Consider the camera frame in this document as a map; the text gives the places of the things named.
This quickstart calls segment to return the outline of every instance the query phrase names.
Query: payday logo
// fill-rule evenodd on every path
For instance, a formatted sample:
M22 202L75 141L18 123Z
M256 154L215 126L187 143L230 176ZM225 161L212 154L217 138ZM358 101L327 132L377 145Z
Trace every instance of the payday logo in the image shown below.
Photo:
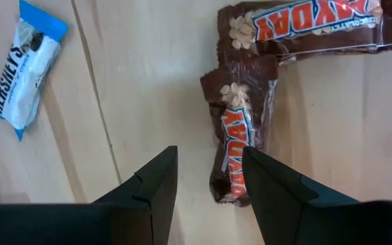
M259 42L329 27L331 32L375 23L368 13L369 0L308 0L284 5L253 18Z
M231 192L235 198L246 194L243 176L243 148L251 145L250 130L252 124L245 117L245 109L226 109L222 115L225 130L225 159L231 181Z

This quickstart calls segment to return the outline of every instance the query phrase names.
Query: light wood surface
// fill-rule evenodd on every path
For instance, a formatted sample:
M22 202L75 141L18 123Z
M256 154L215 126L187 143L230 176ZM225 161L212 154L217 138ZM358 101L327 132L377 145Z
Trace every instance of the light wood surface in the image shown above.
M216 67L216 12L237 1L32 2L71 31L23 141L0 121L0 200L92 201L174 144L170 244L263 244L252 209L208 188L217 142L199 77ZM0 73L17 5L0 0ZM267 151L357 199L392 199L392 52L281 74Z

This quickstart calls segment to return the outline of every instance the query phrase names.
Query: candy bar wrapper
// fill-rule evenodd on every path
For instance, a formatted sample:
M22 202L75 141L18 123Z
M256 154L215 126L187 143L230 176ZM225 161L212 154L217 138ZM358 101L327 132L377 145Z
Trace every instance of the candy bar wrapper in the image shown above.
M60 50L67 25L44 11L19 1L20 20L0 79L0 119L22 139L35 120L40 91Z
M218 11L219 63L392 50L392 0L242 2Z
M220 143L210 176L219 203L250 203L242 169L245 146L264 150L278 69L274 56L221 64L201 78Z

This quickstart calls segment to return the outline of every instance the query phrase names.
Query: payday candy bar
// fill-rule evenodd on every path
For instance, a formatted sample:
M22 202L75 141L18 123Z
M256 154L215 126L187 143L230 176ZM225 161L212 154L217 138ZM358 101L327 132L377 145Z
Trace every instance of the payday candy bar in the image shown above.
M392 0L242 2L218 11L219 63L392 50Z
M277 82L276 58L270 55L221 64L201 78L220 141L210 176L210 189L219 203L250 203L242 151L245 146L265 148Z

